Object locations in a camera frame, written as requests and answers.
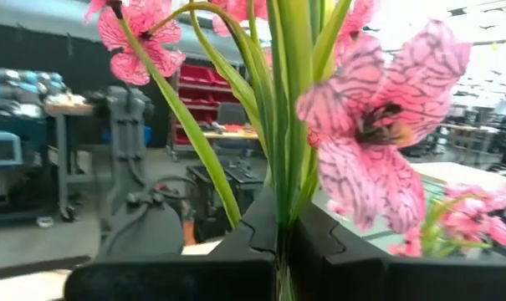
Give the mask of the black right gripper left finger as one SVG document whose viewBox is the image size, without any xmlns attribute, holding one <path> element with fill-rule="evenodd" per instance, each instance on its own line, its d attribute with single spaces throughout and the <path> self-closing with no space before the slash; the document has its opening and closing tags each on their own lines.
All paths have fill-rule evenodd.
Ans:
<svg viewBox="0 0 506 301">
<path fill-rule="evenodd" d="M 76 268 L 66 301 L 274 301 L 275 197 L 264 188 L 240 223 L 206 255 L 107 255 Z"/>
</svg>

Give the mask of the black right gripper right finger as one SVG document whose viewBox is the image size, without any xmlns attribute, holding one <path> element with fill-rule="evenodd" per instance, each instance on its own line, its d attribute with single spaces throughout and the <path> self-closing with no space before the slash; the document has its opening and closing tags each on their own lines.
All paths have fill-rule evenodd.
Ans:
<svg viewBox="0 0 506 301">
<path fill-rule="evenodd" d="M 289 266 L 299 300 L 506 301 L 506 261 L 393 257 L 315 204 L 295 224 Z"/>
</svg>

